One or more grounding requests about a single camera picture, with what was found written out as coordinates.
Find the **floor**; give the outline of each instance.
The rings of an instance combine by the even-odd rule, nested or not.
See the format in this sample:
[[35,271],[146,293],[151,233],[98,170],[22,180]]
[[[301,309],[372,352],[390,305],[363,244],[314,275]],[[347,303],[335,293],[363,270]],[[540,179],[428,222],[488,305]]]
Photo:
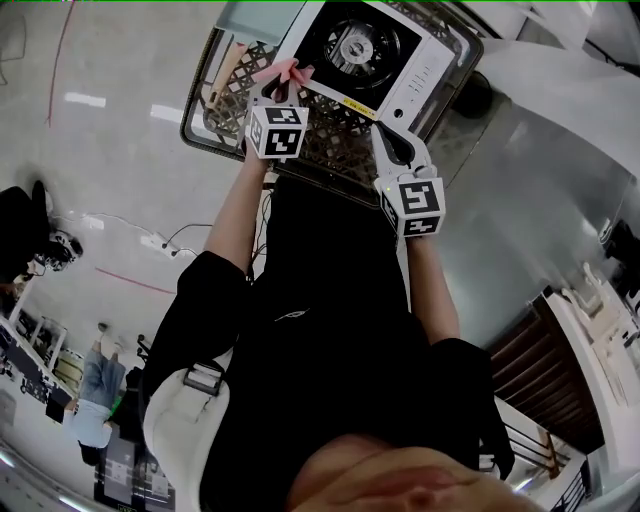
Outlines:
[[[193,259],[185,251],[170,260],[141,239],[211,222],[239,167],[186,146],[178,135],[197,61],[222,6],[76,4],[49,125],[51,75],[70,5],[0,8],[3,58],[20,53],[23,19],[27,27],[24,59],[0,64],[8,81],[0,86],[0,189],[41,176],[60,226],[85,248],[66,271],[38,278],[27,308],[67,327],[69,345],[80,351],[97,336],[98,322],[134,347],[138,334],[153,339],[177,278]],[[449,123],[446,136],[455,138],[456,123],[464,132],[463,120],[452,116]],[[618,216],[633,219],[640,232],[640,191],[598,150],[509,101],[497,104],[472,147],[466,159],[455,154],[455,144],[450,148],[461,163],[445,175],[448,213],[438,245],[463,336],[487,346],[545,284],[575,281],[582,261],[610,271],[598,232]],[[176,242],[198,251],[206,233],[192,228]],[[21,421],[37,421],[37,412],[30,414]],[[89,492],[90,473],[78,475],[69,462],[56,471],[59,454],[43,454],[33,445],[43,432],[28,432],[16,424],[3,435]]]

